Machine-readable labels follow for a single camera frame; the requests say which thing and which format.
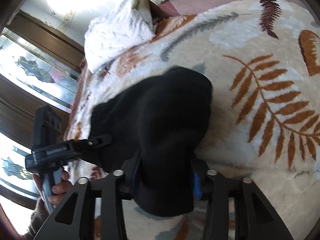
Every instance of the fingernail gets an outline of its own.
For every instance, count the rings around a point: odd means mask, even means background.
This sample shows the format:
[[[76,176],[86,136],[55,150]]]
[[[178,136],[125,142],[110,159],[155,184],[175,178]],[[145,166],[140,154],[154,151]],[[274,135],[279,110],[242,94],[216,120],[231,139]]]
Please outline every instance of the fingernail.
[[[48,197],[48,200],[50,201],[50,203],[55,204],[57,202],[57,200],[54,197]]]
[[[58,189],[58,187],[53,186],[53,187],[52,187],[52,192],[55,193],[55,194],[59,194],[59,189]]]

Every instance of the gray sweater sleeve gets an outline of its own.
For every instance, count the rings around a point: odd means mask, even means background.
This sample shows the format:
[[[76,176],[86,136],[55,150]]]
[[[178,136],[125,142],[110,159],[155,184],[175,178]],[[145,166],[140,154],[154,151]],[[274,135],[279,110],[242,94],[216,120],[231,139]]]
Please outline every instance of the gray sweater sleeve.
[[[31,221],[28,227],[28,232],[23,236],[23,239],[33,240],[48,216],[49,214],[45,208],[44,202],[41,198],[39,198],[36,204],[36,208],[31,214]]]

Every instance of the beige blanket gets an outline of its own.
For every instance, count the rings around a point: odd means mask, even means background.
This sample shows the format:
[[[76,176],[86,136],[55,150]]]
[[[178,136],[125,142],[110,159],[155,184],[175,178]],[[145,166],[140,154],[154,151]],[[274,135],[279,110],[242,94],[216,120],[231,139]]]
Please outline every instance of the beige blanket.
[[[132,84],[173,65],[194,69],[214,87],[210,127],[197,155],[225,176],[250,176],[302,240],[320,217],[320,29],[313,21],[284,0],[236,1],[167,20],[152,42],[83,73],[66,138],[87,138],[94,106]],[[184,228],[183,239],[200,238],[205,209],[198,210],[192,222],[128,211],[128,237],[174,239]]]

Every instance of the bolt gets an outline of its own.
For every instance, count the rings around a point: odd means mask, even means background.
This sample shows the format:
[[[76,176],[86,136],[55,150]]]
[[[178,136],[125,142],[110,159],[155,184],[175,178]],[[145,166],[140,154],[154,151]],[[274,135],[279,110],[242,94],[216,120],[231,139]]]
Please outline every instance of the bolt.
[[[215,176],[218,174],[218,172],[216,170],[207,170],[207,174],[210,176]]]
[[[250,179],[249,177],[244,177],[242,179],[242,181],[245,183],[245,184],[250,184],[252,182],[252,179]]]
[[[81,185],[86,184],[87,182],[88,182],[88,179],[85,177],[78,179],[78,183]]]
[[[113,175],[115,175],[115,176],[121,176],[122,174],[124,174],[124,171],[122,171],[122,170],[116,170],[113,172]]]

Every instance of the person's arm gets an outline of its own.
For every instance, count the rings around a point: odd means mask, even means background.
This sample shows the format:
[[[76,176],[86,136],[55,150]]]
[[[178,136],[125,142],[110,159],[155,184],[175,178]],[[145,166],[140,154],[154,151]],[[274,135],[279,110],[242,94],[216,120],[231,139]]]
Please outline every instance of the person's arm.
[[[49,198],[49,201],[53,203],[55,207],[65,196],[66,192],[72,187],[71,182],[68,181],[69,173],[63,171],[61,174],[61,178],[62,182],[52,187],[52,192],[56,195],[53,195]],[[36,187],[41,197],[38,199],[36,208],[34,212],[31,214],[31,221],[28,227],[28,232],[22,236],[22,239],[25,240],[33,240],[37,232],[49,216],[49,213],[43,201],[41,179],[38,175],[35,174],[33,175],[33,179],[36,183]]]

